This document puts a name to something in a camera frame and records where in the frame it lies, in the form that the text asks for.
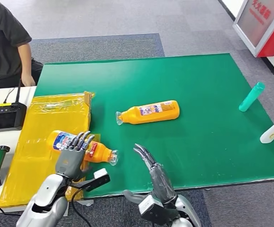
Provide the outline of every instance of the yellow plastic wrap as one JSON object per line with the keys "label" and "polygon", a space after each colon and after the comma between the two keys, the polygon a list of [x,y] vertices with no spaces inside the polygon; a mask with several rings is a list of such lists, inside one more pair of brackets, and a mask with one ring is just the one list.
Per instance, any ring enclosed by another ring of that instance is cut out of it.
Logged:
{"label": "yellow plastic wrap", "polygon": [[[39,96],[33,99],[0,196],[0,207],[27,204],[48,175],[55,173],[57,152],[49,150],[54,130],[79,134],[89,128],[91,93]],[[88,165],[83,162],[82,167]],[[69,187],[70,200],[76,190]],[[82,197],[79,193],[76,199]]]}

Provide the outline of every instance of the person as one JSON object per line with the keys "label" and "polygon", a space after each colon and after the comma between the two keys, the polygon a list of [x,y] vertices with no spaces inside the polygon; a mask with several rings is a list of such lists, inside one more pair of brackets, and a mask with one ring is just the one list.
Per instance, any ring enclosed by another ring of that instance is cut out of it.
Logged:
{"label": "person", "polygon": [[32,38],[8,9],[0,3],[0,88],[38,83],[43,65],[31,57]]}

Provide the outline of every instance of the sign board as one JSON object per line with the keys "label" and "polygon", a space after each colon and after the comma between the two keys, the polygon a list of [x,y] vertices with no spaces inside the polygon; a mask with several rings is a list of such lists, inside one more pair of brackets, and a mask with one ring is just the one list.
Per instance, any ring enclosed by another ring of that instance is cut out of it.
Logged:
{"label": "sign board", "polygon": [[257,56],[274,30],[274,0],[244,0],[234,29]]}

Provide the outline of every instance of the green mat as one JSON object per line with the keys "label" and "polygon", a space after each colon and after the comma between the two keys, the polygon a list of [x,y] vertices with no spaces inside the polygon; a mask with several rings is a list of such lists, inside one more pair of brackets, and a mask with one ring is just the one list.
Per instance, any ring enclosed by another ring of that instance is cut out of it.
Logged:
{"label": "green mat", "polygon": [[[251,90],[229,54],[45,65],[36,96],[95,92],[91,132],[120,152],[106,168],[111,182],[85,196],[152,189],[134,143],[163,164],[177,189],[274,179],[274,141],[260,136],[272,125],[259,101],[245,113],[239,104]],[[177,100],[172,121],[118,126],[115,112],[136,105]]]}

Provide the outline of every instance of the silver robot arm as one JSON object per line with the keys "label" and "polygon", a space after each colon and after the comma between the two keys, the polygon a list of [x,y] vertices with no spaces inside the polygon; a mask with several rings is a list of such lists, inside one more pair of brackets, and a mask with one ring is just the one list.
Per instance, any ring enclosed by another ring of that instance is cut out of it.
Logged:
{"label": "silver robot arm", "polygon": [[139,144],[135,144],[134,150],[146,163],[153,189],[148,195],[133,194],[128,190],[123,194],[126,199],[138,204],[142,218],[169,227],[201,227],[192,206],[186,198],[177,195],[161,164]]}
{"label": "silver robot arm", "polygon": [[67,200],[65,196],[69,186],[85,189],[88,192],[109,182],[106,169],[94,172],[94,178],[89,181],[78,181],[85,175],[88,169],[81,170],[85,151],[94,135],[86,140],[90,132],[79,133],[61,150],[55,174],[47,177],[28,203],[20,217],[17,227],[54,227],[65,213]]}

